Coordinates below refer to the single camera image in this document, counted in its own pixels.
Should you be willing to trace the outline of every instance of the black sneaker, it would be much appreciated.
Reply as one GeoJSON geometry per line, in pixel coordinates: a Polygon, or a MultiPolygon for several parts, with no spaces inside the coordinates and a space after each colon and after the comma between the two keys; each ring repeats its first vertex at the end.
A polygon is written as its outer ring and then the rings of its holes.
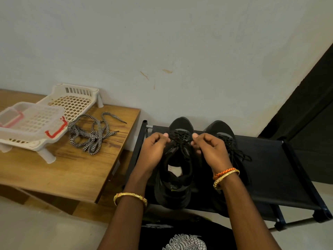
{"type": "MultiPolygon", "coordinates": [[[[248,177],[248,174],[246,173],[246,170],[243,166],[242,161],[252,161],[251,157],[248,155],[245,155],[242,151],[240,151],[237,148],[237,142],[235,138],[235,134],[231,130],[231,128],[223,121],[217,120],[211,123],[206,128],[206,133],[209,133],[221,140],[224,141],[225,147],[228,151],[229,159],[231,161],[231,164],[234,168],[237,168],[240,171],[239,177],[243,181],[244,185],[250,184],[250,179],[248,177]]],[[[211,200],[212,204],[214,206],[214,209],[224,217],[229,217],[228,210],[227,210],[227,204],[225,201],[224,194],[221,190],[216,190],[213,188],[214,180],[211,180],[209,185],[210,187],[210,193],[211,193],[211,200]]]]}
{"type": "Polygon", "coordinates": [[[160,205],[183,209],[191,198],[195,151],[190,142],[194,129],[185,117],[174,120],[169,129],[171,142],[166,145],[158,165],[154,194],[160,205]]]}

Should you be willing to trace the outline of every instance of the floor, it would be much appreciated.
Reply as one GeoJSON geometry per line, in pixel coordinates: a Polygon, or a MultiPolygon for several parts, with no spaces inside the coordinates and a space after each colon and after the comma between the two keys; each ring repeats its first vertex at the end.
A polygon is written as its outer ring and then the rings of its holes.
{"type": "MultiPolygon", "coordinates": [[[[333,185],[314,183],[318,192],[333,210],[333,185]]],[[[281,208],[288,222],[311,216],[311,212],[296,208],[281,208]]],[[[230,227],[229,219],[218,214],[188,210],[216,223],[230,227]]],[[[96,249],[107,224],[59,213],[53,209],[38,209],[35,205],[20,205],[0,197],[0,242],[4,250],[85,250],[96,249]]],[[[273,232],[282,249],[329,250],[333,246],[333,221],[273,232]]]]}

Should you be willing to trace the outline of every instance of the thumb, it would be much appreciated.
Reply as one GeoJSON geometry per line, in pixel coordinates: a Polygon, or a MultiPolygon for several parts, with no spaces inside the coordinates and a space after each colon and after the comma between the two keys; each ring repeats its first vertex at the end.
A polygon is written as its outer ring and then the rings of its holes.
{"type": "Polygon", "coordinates": [[[157,145],[157,146],[161,146],[161,147],[165,147],[165,145],[167,144],[167,143],[169,143],[171,140],[169,139],[169,135],[167,134],[167,133],[165,133],[165,134],[163,134],[163,136],[162,137],[160,137],[160,139],[159,139],[159,141],[157,141],[156,143],[155,143],[155,146],[157,145]]]}
{"type": "Polygon", "coordinates": [[[201,134],[201,135],[198,135],[196,133],[194,133],[192,135],[192,138],[193,138],[193,141],[196,143],[196,145],[203,151],[207,151],[208,149],[211,149],[212,146],[210,144],[208,144],[205,139],[205,134],[201,134]]]}

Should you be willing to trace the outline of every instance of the wooden table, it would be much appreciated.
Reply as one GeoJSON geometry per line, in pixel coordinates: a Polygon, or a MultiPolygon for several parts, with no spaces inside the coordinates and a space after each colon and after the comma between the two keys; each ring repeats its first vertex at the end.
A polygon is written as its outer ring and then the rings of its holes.
{"type": "MultiPolygon", "coordinates": [[[[0,111],[17,102],[36,103],[45,96],[9,90],[0,90],[0,111]]],[[[101,113],[111,112],[127,124],[106,116],[111,131],[117,134],[103,140],[96,155],[89,155],[73,147],[65,134],[47,149],[56,156],[56,161],[47,164],[36,152],[13,147],[7,153],[0,151],[0,184],[12,186],[29,195],[50,194],[85,202],[97,202],[106,182],[112,176],[119,155],[137,120],[140,109],[94,105],[87,112],[101,119],[101,113]]],[[[82,118],[78,126],[89,130],[93,120],[82,118]]]]}

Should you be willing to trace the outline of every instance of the hand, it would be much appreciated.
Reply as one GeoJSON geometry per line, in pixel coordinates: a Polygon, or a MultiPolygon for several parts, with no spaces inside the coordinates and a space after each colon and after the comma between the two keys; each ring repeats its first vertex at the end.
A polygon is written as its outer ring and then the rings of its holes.
{"type": "Polygon", "coordinates": [[[191,145],[197,150],[198,154],[201,154],[202,151],[214,174],[233,167],[223,140],[208,133],[201,135],[194,133],[192,138],[191,145]]]}
{"type": "Polygon", "coordinates": [[[160,162],[164,147],[170,142],[169,134],[155,132],[144,140],[135,169],[147,173],[149,177],[160,162]]]}

